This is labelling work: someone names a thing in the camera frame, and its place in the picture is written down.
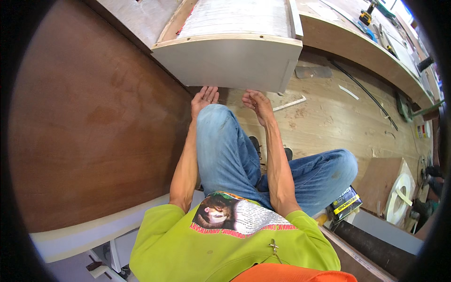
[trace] jeans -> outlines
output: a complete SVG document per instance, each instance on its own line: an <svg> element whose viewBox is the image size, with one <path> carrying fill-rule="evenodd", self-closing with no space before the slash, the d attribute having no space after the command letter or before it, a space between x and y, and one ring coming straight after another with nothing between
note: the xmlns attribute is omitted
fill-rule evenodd
<svg viewBox="0 0 451 282"><path fill-rule="evenodd" d="M270 204L267 175L261 176L257 150L226 106L211 104L197 119L197 157L204 193L225 191ZM346 149L288 162L299 206L312 216L336 200L357 175L357 161Z"/></svg>

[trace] lime green shirt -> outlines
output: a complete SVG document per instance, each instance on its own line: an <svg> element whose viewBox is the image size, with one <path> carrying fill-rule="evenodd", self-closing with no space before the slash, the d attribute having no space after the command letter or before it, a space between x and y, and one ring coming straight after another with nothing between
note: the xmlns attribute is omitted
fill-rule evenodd
<svg viewBox="0 0 451 282"><path fill-rule="evenodd" d="M283 218L244 198L211 193L186 215L166 204L146 211L130 269L139 281L230 281L260 263L340 270L335 250L303 211Z"/></svg>

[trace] black shoe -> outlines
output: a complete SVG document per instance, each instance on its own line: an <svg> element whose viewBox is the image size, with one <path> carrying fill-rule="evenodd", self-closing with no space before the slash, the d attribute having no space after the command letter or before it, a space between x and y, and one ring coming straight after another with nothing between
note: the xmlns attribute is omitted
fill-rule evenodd
<svg viewBox="0 0 451 282"><path fill-rule="evenodd" d="M285 155L288 161L291 161L293 159L293 151L290 148L284 148L285 149Z"/></svg>
<svg viewBox="0 0 451 282"><path fill-rule="evenodd" d="M260 152L260 144L258 143L258 139L255 136L250 136L249 139L251 139L252 145L254 145L255 150L257 150L257 155L260 159L262 159L262 153Z"/></svg>

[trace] left hand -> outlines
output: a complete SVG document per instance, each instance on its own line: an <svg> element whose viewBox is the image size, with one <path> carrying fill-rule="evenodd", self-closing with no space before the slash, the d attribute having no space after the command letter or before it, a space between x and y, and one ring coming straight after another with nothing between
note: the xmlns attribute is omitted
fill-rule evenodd
<svg viewBox="0 0 451 282"><path fill-rule="evenodd" d="M201 109L210 104L216 104L219 99L218 87L204 86L191 101L191 117L197 119Z"/></svg>

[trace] right hand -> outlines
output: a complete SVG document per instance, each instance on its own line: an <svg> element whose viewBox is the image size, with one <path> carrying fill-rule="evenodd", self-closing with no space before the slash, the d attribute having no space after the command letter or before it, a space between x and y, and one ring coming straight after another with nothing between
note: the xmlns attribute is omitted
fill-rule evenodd
<svg viewBox="0 0 451 282"><path fill-rule="evenodd" d="M271 101L260 91L246 89L242 101L246 107L254 110L262 126L266 126L275 120Z"/></svg>

